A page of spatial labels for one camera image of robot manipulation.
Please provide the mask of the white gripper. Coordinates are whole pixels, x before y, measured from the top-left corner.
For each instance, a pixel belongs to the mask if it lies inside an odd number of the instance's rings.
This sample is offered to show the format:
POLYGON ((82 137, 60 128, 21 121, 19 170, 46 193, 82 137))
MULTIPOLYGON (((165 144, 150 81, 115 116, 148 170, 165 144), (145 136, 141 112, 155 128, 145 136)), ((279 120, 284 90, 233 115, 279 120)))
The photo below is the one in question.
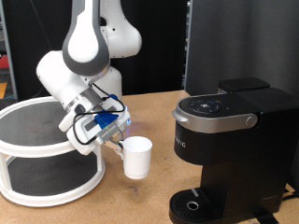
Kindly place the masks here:
POLYGON ((120 100, 105 100, 97 105, 89 100, 79 100, 70 108, 59 128, 80 154, 88 155, 105 144, 122 157, 122 147, 108 140, 124 139, 122 131, 129 118, 130 113, 120 100))

